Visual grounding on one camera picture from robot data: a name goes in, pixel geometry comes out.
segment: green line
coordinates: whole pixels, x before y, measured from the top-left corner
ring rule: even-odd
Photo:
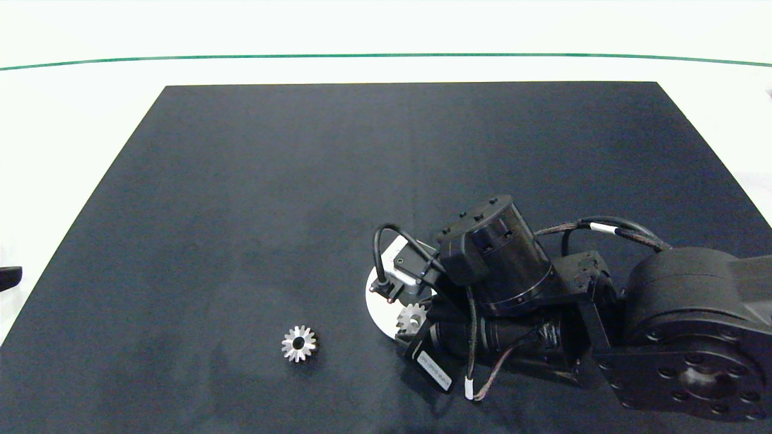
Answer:
[[[744,60],[705,59],[702,57],[650,56],[646,54],[604,54],[604,53],[362,53],[362,54],[223,54],[214,56],[148,56],[117,57],[114,59],[72,60],[69,62],[37,63],[35,65],[3,66],[0,71],[26,70],[47,66],[80,65],[84,63],[137,62],[140,60],[184,60],[184,59],[340,59],[364,57],[611,57],[616,59],[681,60],[684,62],[725,63],[729,65],[764,66],[772,63],[746,62]]]

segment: white background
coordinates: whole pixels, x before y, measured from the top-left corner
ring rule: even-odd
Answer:
[[[0,2],[0,67],[133,56],[610,53],[772,63],[769,2]],[[0,71],[0,342],[167,85],[657,81],[772,222],[772,68],[648,59],[205,59]]]

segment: robotic arm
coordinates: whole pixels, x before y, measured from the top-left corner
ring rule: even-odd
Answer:
[[[390,256],[381,255],[386,229],[402,241]],[[621,292],[598,252],[567,254],[577,229],[614,233],[655,254]],[[564,255],[550,259],[536,236],[558,232]],[[606,216],[534,234],[508,195],[462,213],[437,241],[433,249],[396,225],[380,227],[369,290],[404,306],[394,340],[440,392],[450,393],[464,360],[469,400],[484,399],[501,369],[582,386],[577,367],[590,352],[627,409],[725,422],[772,411],[772,256],[674,249]],[[479,388],[476,364],[492,367]]]

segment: white label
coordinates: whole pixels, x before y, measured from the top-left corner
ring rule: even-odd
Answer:
[[[475,381],[464,376],[464,396],[469,401],[475,400]]]
[[[444,390],[450,389],[450,384],[452,383],[450,377],[434,360],[432,360],[431,357],[429,357],[429,354],[426,354],[426,351],[421,351],[421,353],[418,354],[418,358],[415,360],[418,361],[418,364],[435,379],[439,387]]]
[[[598,232],[617,233],[616,226],[604,225],[603,223],[590,223],[590,229]]]

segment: gear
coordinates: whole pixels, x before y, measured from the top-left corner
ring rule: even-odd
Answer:
[[[409,304],[397,317],[397,334],[416,334],[426,320],[426,309],[418,303]]]
[[[318,349],[317,340],[310,328],[302,325],[289,329],[289,334],[284,335],[282,351],[289,361],[300,363],[310,357],[312,351]]]

